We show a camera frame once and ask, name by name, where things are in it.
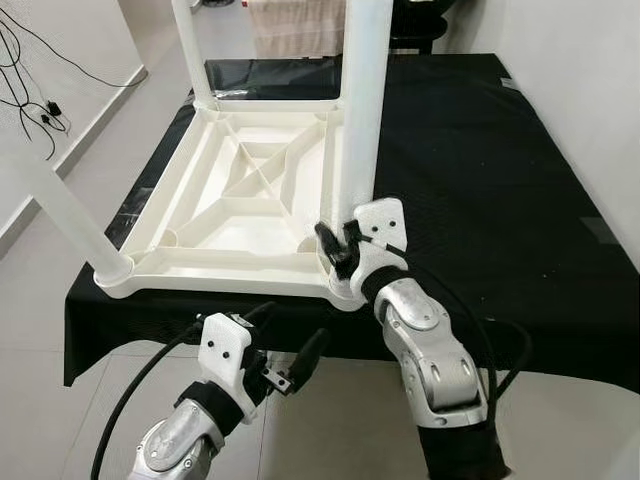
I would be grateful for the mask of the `beige towel cloth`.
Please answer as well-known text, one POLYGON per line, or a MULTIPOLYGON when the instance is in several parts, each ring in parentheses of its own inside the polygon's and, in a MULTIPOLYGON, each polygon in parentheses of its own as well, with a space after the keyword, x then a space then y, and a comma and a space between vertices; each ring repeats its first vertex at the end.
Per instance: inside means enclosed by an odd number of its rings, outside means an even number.
POLYGON ((244 0, 260 58, 324 58, 343 50, 347 0, 244 0))

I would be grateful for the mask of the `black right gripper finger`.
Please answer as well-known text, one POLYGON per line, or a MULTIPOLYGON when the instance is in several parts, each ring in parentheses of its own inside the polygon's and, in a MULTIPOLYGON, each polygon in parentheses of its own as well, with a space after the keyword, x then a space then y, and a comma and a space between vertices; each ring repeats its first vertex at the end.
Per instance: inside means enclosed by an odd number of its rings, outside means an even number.
POLYGON ((347 260, 347 248, 338 238, 334 230, 324 221, 317 221, 314 225, 314 233, 319 244, 319 250, 323 253, 330 265, 343 265, 347 260))

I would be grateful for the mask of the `black tablecloth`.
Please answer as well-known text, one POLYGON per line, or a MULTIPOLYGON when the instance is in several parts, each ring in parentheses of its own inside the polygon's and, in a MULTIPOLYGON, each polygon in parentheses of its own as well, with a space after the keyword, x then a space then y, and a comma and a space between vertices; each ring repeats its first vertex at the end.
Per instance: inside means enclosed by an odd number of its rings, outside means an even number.
MULTIPOLYGON (((580 218, 603 218, 547 128, 494 54, 396 56, 375 195, 401 198, 410 266, 429 292, 443 280, 471 314, 513 323, 532 342, 524 371, 640 392, 640 278, 621 244, 600 244, 580 218)), ((184 129, 180 106, 105 233, 123 242, 184 129)), ((72 387, 116 347, 165 343, 197 314, 275 301, 264 346, 296 352, 326 317, 316 298, 141 291, 114 300, 87 264, 64 301, 61 384, 72 387)), ((328 357, 387 360, 372 334, 332 340, 328 357)))

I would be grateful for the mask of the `black round basin stand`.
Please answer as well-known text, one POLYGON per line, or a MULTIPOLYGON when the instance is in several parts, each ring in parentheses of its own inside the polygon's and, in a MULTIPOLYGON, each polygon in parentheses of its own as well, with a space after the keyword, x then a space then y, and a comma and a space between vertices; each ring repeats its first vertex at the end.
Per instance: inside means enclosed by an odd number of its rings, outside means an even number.
POLYGON ((435 40, 447 32, 445 13, 457 0, 394 0, 390 50, 430 54, 435 40))

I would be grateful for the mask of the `white plastic table top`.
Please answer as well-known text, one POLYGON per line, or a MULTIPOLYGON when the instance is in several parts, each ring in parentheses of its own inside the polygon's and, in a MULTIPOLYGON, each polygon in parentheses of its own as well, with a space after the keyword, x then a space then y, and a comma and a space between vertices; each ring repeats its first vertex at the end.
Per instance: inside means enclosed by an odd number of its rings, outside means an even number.
POLYGON ((344 138, 333 100, 219 100, 191 122, 119 251, 132 259, 113 298, 196 291, 317 298, 353 311, 314 225, 333 219, 344 138))

